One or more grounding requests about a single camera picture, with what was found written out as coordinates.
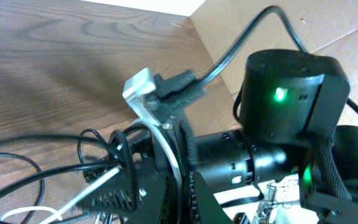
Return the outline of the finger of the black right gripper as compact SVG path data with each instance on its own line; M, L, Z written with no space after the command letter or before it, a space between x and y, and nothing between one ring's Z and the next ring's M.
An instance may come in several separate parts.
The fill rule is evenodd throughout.
M121 171L78 202L86 212L132 215L140 205L136 171Z

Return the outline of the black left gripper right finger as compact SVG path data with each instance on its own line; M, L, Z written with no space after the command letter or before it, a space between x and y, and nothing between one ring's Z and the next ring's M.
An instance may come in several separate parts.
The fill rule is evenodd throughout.
M200 173L191 171L186 180L186 187L187 223L233 224Z

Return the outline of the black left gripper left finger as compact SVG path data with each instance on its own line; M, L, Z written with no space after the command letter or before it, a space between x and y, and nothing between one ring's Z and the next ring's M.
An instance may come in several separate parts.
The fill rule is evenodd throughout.
M126 224L164 223L170 223L170 176L162 172Z

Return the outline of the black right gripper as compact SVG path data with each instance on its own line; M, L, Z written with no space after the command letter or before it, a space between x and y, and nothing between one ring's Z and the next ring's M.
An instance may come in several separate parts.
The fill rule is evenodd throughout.
M291 173L289 147L251 139L240 129L189 138L171 124L168 129L154 126L154 137L178 193L191 172L199 173L213 193L280 180Z

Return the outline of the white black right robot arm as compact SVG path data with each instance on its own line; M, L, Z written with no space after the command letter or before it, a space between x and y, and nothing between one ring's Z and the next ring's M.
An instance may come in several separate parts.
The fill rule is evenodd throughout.
M169 167L151 134L141 142L154 167L126 165L79 202L129 223L229 223L216 192L298 173L300 204L324 223L358 223L358 127L338 125L350 86L339 62L294 50L249 56L234 103L241 129L193 138L178 118L163 133Z

